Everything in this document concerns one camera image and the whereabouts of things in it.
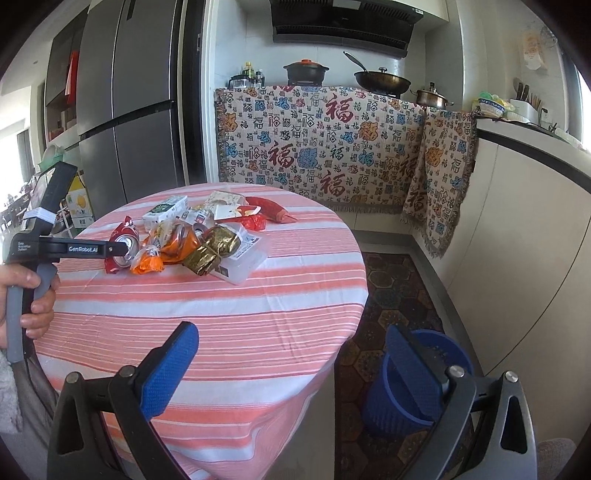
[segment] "blue trash bin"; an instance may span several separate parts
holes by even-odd
[[[460,365],[473,374],[468,355],[448,336],[435,330],[415,330],[412,334],[424,346],[434,349],[448,367]],[[433,426],[433,421],[421,414],[387,353],[368,391],[362,418],[368,430],[381,437],[406,436]]]

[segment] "tiled wall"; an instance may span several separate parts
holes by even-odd
[[[218,1],[214,78],[215,88],[223,88],[244,66],[246,13],[236,0]]]
[[[221,0],[221,2],[222,4],[231,2],[239,9],[235,0]],[[223,29],[227,30],[228,35],[232,37],[232,42],[218,44],[216,48],[216,84],[218,84],[216,86],[224,86],[232,75],[240,73],[246,61],[250,61],[255,70],[263,71],[267,85],[286,85],[287,71],[283,67],[302,59],[316,61],[330,69],[324,77],[325,86],[358,86],[354,73],[360,68],[343,55],[343,48],[317,44],[273,43],[270,9],[248,14],[245,42],[240,45],[242,16],[235,8],[224,6],[222,10],[222,4],[218,24],[224,24]],[[223,15],[231,15],[233,20],[226,23]],[[402,60],[366,50],[354,48],[347,50],[361,60],[368,70],[386,67],[390,73],[410,80],[413,90],[423,88],[425,85],[425,39],[422,34],[417,32],[413,34],[408,56]],[[414,96],[409,91],[403,98],[413,100]]]
[[[464,107],[483,90],[514,98],[513,78],[518,77],[552,111],[554,122],[564,127],[567,108],[558,47],[544,47],[547,70],[530,70],[523,58],[522,32],[530,25],[541,29],[541,20],[518,0],[456,2],[464,49]]]
[[[427,81],[435,82],[437,90],[454,102],[450,110],[459,111],[464,92],[464,65],[456,0],[447,1],[447,12],[449,23],[425,35]]]

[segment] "white cabinet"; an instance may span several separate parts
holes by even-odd
[[[482,214],[448,289],[485,373],[550,304],[590,216],[586,191],[499,146]]]
[[[423,240],[421,232],[416,229],[412,230],[415,240],[431,262],[445,288],[449,288],[474,235],[474,230],[478,224],[491,185],[497,148],[496,143],[487,140],[478,141],[474,172],[470,176],[470,185],[460,206],[460,219],[453,232],[452,241],[441,258],[433,258],[425,247],[425,240]]]
[[[564,284],[525,339],[493,371],[521,379],[536,441],[579,442],[591,422],[591,232]]]

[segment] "human hand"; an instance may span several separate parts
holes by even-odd
[[[5,321],[7,287],[18,285],[23,288],[36,288],[40,283],[39,275],[22,265],[0,265],[0,348],[7,347]],[[29,338],[41,338],[49,330],[49,325],[53,320],[56,290],[59,286],[60,277],[56,275],[46,294],[31,304],[32,313],[26,313],[21,317],[21,327],[27,329]]]

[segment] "plastic bag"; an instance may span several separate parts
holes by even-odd
[[[136,275],[144,275],[149,272],[162,272],[164,263],[160,258],[158,248],[153,245],[143,247],[131,262],[129,271]]]

